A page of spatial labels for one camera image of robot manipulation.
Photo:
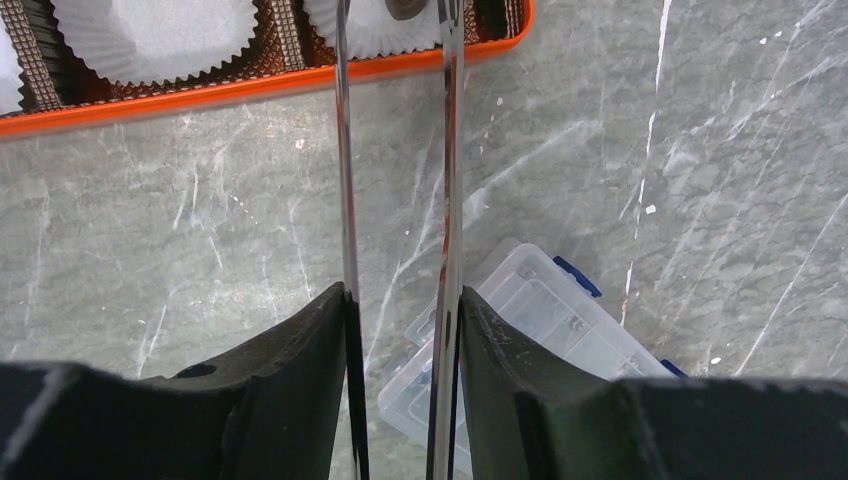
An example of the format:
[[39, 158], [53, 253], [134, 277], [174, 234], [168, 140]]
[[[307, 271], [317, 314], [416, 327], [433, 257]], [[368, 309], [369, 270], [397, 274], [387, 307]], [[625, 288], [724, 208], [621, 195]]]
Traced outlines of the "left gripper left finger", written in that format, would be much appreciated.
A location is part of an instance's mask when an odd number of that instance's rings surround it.
[[173, 377], [1, 366], [5, 479], [325, 479], [345, 377], [344, 288]]

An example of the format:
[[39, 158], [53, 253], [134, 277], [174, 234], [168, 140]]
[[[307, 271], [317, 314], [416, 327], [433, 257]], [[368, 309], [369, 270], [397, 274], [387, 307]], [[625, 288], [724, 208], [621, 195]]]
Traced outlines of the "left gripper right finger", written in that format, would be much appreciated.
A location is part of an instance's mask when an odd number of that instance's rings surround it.
[[843, 479], [847, 386], [589, 374], [461, 295], [477, 479]]

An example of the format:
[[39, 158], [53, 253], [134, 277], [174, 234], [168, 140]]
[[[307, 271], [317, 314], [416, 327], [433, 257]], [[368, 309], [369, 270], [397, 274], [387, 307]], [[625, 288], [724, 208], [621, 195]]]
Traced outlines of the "metal tongs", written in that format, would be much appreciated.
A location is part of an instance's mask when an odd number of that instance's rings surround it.
[[[343, 324], [351, 426], [352, 476], [355, 479], [367, 479], [370, 476], [370, 467], [349, 112], [346, 32], [349, 9], [350, 4], [347, 1], [340, 1], [336, 5], [335, 97], [341, 186]], [[460, 297], [463, 290], [463, 181], [460, 152], [465, 92], [463, 2], [439, 2], [438, 18], [441, 28], [445, 85], [445, 230], [437, 295], [437, 318], [432, 340], [426, 476], [429, 479], [450, 479], [454, 473], [462, 320]]]

